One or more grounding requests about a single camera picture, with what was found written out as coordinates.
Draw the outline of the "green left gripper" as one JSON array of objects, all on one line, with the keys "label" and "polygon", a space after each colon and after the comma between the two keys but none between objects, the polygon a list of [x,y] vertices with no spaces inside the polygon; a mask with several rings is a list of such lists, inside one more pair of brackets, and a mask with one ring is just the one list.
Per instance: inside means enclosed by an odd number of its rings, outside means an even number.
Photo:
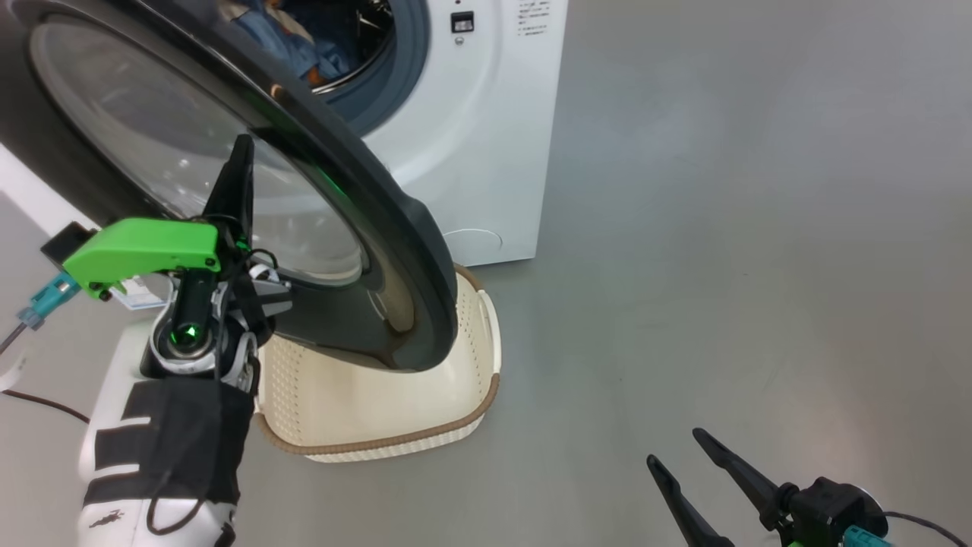
[{"label": "green left gripper", "polygon": [[173,320],[217,319],[229,308],[222,298],[238,296],[236,307],[252,320],[292,308],[281,278],[253,278],[252,259],[272,254],[252,246],[254,156],[249,134],[237,135],[197,221],[132,217],[101,229],[64,263],[62,284],[71,295],[110,300],[123,280],[166,274],[171,280]]}]

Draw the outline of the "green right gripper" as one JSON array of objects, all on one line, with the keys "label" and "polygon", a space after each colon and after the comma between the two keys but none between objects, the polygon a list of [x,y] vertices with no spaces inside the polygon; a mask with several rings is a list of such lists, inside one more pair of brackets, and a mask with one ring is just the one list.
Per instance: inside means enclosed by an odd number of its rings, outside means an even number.
[{"label": "green right gripper", "polygon": [[[788,499],[795,494],[795,485],[791,482],[776,485],[701,427],[692,429],[692,436],[712,463],[725,470],[739,485],[740,490],[758,512],[759,522],[765,529],[769,532],[791,532],[793,524],[789,520],[791,513],[788,511]],[[687,547],[735,547],[729,538],[716,533],[698,510],[687,501],[680,482],[658,457],[649,454],[646,457],[646,465],[661,495],[665,498],[667,508],[683,534]],[[805,545],[800,540],[787,536],[782,537],[782,547],[805,547]]]}]

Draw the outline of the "black-rimmed glass washer door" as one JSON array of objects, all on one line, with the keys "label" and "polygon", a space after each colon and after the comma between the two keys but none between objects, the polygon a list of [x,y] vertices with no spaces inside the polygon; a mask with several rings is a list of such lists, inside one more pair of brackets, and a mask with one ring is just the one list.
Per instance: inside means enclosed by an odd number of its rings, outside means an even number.
[{"label": "black-rimmed glass washer door", "polygon": [[50,233],[202,214],[254,139],[253,246],[292,308],[273,335],[389,372],[431,369],[458,331],[440,229],[339,115],[251,38],[169,0],[0,0],[0,190]]}]

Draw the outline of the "grey rubber door gasket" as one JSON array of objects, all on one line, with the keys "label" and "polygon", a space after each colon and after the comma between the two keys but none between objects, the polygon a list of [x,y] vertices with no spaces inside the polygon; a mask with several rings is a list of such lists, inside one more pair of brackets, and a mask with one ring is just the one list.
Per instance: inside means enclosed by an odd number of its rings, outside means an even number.
[{"label": "grey rubber door gasket", "polygon": [[362,138],[388,122],[411,96],[431,46],[428,0],[383,0],[392,24],[375,55],[338,83],[313,89]]}]

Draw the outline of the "steel washer drum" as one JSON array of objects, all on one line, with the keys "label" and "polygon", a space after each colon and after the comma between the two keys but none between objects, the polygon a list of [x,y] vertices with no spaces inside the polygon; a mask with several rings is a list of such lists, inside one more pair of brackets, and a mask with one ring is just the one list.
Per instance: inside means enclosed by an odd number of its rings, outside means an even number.
[{"label": "steel washer drum", "polygon": [[358,13],[358,44],[362,54],[361,68],[345,77],[341,81],[352,79],[362,69],[370,65],[386,45],[391,42],[393,34],[393,10],[391,0],[348,0]]}]

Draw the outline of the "white front-load washing machine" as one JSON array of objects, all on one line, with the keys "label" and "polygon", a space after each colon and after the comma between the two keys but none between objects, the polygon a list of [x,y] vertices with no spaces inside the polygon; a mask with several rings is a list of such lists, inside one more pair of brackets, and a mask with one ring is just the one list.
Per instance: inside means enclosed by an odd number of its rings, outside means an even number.
[{"label": "white front-load washing machine", "polygon": [[[169,1],[243,31],[216,0]],[[537,253],[568,11],[568,0],[552,0],[548,31],[518,36],[517,2],[428,0],[433,37],[422,76],[388,122],[358,135],[443,233],[497,233],[499,263]],[[475,31],[452,34],[454,11],[474,11]]]}]

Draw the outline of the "blue energy label sticker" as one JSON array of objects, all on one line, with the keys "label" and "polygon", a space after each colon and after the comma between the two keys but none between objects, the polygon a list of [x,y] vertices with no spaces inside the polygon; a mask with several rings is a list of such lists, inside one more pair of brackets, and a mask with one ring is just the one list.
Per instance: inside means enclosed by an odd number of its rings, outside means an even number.
[{"label": "blue energy label sticker", "polygon": [[115,300],[132,311],[165,308],[169,302],[172,283],[162,273],[149,273],[123,280],[110,291]]}]

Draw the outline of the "round white filter cover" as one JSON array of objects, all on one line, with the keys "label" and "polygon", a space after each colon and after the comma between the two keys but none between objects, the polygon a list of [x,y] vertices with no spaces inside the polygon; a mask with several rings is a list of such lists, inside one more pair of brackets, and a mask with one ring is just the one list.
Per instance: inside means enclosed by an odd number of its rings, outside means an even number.
[{"label": "round white filter cover", "polygon": [[458,229],[444,233],[452,261],[464,267],[501,262],[503,240],[488,229]]}]

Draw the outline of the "cream perforated laundry basket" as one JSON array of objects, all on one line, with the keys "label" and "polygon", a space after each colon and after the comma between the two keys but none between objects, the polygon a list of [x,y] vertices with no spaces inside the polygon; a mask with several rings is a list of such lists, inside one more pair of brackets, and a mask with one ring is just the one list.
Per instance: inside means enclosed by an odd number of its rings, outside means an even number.
[{"label": "cream perforated laundry basket", "polygon": [[424,372],[382,372],[274,337],[254,423],[285,453],[317,463],[358,463],[415,454],[473,433],[497,397],[499,316],[480,280],[457,264],[458,334],[448,356]]}]

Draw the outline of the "small printed text label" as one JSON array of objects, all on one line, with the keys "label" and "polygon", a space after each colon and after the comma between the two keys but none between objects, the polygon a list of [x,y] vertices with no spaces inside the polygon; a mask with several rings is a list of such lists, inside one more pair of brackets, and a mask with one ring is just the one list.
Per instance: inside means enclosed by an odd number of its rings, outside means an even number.
[{"label": "small printed text label", "polygon": [[552,21],[552,0],[518,0],[515,10],[518,36],[544,35]]}]

